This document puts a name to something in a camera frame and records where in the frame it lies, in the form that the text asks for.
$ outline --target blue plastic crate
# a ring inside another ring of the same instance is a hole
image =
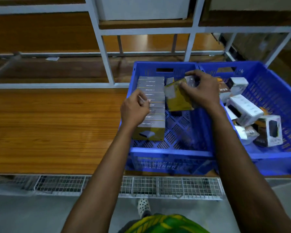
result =
[[[199,66],[206,73],[225,80],[245,77],[249,85],[242,95],[270,114],[281,116],[283,145],[267,148],[250,144],[244,147],[263,175],[291,174],[291,87],[260,62],[200,63]],[[221,68],[226,67],[233,72],[222,73]]]
[[[183,78],[184,73],[199,69],[192,62],[135,62],[127,97],[137,87],[139,76]],[[213,151],[203,109],[183,111],[175,117],[166,110],[164,141],[133,140],[130,159],[136,171],[173,174],[206,174],[213,169]]]

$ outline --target concrete floor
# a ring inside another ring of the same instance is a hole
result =
[[[291,184],[274,188],[291,217]],[[0,196],[0,232],[59,233],[76,197]],[[178,213],[199,223],[211,233],[239,232],[229,202],[207,200],[150,199],[153,213]],[[109,232],[116,233],[138,218],[136,199],[118,199]]]

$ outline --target wire rack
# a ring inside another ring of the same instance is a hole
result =
[[[80,196],[91,176],[0,175],[0,195]],[[124,176],[122,198],[222,200],[219,178]]]

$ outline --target white crocs shoe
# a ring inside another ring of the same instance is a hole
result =
[[[143,217],[143,213],[145,211],[151,212],[149,201],[148,199],[139,199],[138,200],[138,214],[140,218]]]

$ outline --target gray pants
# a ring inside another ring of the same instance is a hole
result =
[[[147,217],[147,216],[152,216],[152,214],[149,210],[144,211],[141,219],[143,219],[144,217]],[[134,225],[136,222],[139,222],[141,219],[129,221],[122,229],[119,230],[118,233],[125,233],[129,228],[132,227],[132,225]]]

